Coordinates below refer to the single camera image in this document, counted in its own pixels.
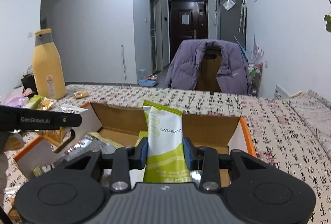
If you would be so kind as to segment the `wooden chair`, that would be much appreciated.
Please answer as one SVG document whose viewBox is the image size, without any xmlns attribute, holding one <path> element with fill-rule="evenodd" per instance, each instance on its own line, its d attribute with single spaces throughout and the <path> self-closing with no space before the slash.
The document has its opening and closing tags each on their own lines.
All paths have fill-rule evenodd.
<svg viewBox="0 0 331 224">
<path fill-rule="evenodd" d="M 199 67 L 199 77 L 195 90 L 221 92 L 217 81 L 217 72 L 221 67 L 222 54 L 220 50 L 206 49 L 206 53 Z"/>
</svg>

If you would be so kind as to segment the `pink woven blanket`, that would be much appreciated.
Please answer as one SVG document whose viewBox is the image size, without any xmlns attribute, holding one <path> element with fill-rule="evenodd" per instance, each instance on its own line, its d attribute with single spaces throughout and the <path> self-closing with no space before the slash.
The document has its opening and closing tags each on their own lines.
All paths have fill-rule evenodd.
<svg viewBox="0 0 331 224">
<path fill-rule="evenodd" d="M 330 158 L 330 101 L 310 89 L 286 98 L 285 102 L 303 120 Z"/>
</svg>

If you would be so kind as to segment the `calligraphy print tablecloth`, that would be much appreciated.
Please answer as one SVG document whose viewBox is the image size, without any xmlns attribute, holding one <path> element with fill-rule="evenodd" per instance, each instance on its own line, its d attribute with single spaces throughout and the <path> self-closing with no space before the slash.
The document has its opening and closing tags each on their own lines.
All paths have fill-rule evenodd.
<svg viewBox="0 0 331 224">
<path fill-rule="evenodd" d="M 75 92 L 88 97 L 76 100 Z M 285 101 L 235 94 L 125 86 L 69 85 L 67 96 L 55 102 L 80 106 L 87 101 L 122 107 L 141 107 L 144 100 L 189 114 L 242 116 L 258 158 L 308 185 L 317 197 L 309 222 L 330 223 L 330 158 L 303 120 Z"/>
</svg>

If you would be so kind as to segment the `small gold snack packet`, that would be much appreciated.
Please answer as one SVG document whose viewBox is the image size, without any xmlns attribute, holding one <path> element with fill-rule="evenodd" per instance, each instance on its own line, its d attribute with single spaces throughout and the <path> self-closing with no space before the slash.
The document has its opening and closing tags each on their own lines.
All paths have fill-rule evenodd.
<svg viewBox="0 0 331 224">
<path fill-rule="evenodd" d="M 88 97 L 88 96 L 89 96 L 89 93 L 86 92 L 86 91 L 81 91 L 81 92 L 75 92 L 74 93 L 74 98 L 76 100 L 81 99 L 81 98 L 85 98 L 85 97 Z"/>
</svg>

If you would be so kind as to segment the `dark entrance door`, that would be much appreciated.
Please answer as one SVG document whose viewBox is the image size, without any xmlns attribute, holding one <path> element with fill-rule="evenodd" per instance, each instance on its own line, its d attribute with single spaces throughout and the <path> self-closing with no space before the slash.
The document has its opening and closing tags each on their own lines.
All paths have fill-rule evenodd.
<svg viewBox="0 0 331 224">
<path fill-rule="evenodd" d="M 209 22 L 207 0 L 170 0 L 169 50 L 173 60 L 183 40 L 207 39 Z"/>
</svg>

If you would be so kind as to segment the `purple puffer jacket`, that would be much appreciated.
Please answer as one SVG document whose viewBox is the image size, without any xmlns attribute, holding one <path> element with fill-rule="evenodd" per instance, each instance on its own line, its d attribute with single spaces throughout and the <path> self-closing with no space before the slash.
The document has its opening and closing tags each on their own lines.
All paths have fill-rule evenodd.
<svg viewBox="0 0 331 224">
<path fill-rule="evenodd" d="M 251 77 L 238 44 L 224 40 L 184 40 L 168 68 L 165 86 L 249 95 Z"/>
</svg>

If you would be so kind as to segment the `grey refrigerator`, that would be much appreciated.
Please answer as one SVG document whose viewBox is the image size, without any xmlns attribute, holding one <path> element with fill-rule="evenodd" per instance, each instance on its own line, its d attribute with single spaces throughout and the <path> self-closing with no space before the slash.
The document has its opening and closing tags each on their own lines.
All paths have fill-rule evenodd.
<svg viewBox="0 0 331 224">
<path fill-rule="evenodd" d="M 246 0 L 216 0 L 217 39 L 246 47 Z"/>
</svg>

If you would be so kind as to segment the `purple tissue pack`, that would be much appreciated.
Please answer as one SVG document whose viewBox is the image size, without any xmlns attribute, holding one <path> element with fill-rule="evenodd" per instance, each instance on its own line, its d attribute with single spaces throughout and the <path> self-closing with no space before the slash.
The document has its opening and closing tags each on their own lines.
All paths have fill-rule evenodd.
<svg viewBox="0 0 331 224">
<path fill-rule="evenodd" d="M 28 103 L 29 96 L 33 96 L 34 93 L 35 92 L 30 88 L 16 88 L 1 96 L 1 105 L 9 107 L 24 107 Z"/>
</svg>

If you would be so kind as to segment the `large yellow thermos bottle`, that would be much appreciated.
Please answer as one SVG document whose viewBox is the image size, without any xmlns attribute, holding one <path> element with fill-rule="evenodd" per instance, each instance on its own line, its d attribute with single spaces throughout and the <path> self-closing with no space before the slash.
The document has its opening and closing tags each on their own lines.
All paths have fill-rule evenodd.
<svg viewBox="0 0 331 224">
<path fill-rule="evenodd" d="M 32 70 L 38 95 L 54 100 L 66 95 L 61 58 L 50 28 L 35 33 Z"/>
</svg>

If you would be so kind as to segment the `green snack bar packet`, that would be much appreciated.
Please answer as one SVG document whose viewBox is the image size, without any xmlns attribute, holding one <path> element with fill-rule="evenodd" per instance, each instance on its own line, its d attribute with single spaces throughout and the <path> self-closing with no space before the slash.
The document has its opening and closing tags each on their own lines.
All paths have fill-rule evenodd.
<svg viewBox="0 0 331 224">
<path fill-rule="evenodd" d="M 191 182 L 183 153 L 182 112 L 150 101 L 144 101 L 143 110 L 148 125 L 143 182 Z"/>
</svg>

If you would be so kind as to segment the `orange cardboard tray box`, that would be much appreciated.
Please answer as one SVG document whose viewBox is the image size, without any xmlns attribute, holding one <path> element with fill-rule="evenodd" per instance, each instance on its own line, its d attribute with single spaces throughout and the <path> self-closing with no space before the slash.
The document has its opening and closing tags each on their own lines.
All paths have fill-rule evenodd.
<svg viewBox="0 0 331 224">
<path fill-rule="evenodd" d="M 174 121 L 170 120 L 166 126 L 162 126 L 161 115 L 166 110 L 158 109 L 153 116 L 149 116 L 149 106 L 149 102 L 142 108 L 107 106 L 90 102 L 81 107 L 66 105 L 66 110 L 78 111 L 82 117 L 81 125 L 73 128 L 75 139 L 62 152 L 54 153 L 50 142 L 37 136 L 13 157 L 13 161 L 22 174 L 30 179 L 34 175 L 33 169 L 50 165 L 61 156 L 72 156 L 76 151 L 75 145 L 92 131 L 109 139 L 114 147 L 133 146 L 138 141 L 140 132 L 149 131 L 152 134 L 149 139 L 150 146 L 158 144 L 165 148 L 174 139 Z M 242 117 L 183 113 L 181 119 L 182 136 L 189 138 L 196 147 L 211 147 L 223 154 L 240 149 L 256 156 L 250 131 Z"/>
</svg>

